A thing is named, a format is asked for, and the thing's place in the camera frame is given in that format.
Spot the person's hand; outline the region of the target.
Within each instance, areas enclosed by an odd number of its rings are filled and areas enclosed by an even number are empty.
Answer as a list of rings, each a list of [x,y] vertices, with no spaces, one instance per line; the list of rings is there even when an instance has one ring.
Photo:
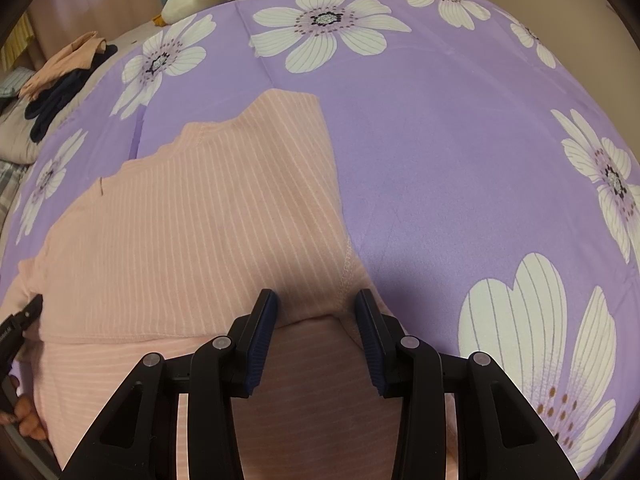
[[[24,438],[35,441],[47,440],[47,431],[37,413],[34,402],[27,394],[21,394],[11,411],[0,414],[2,425],[16,425]]]

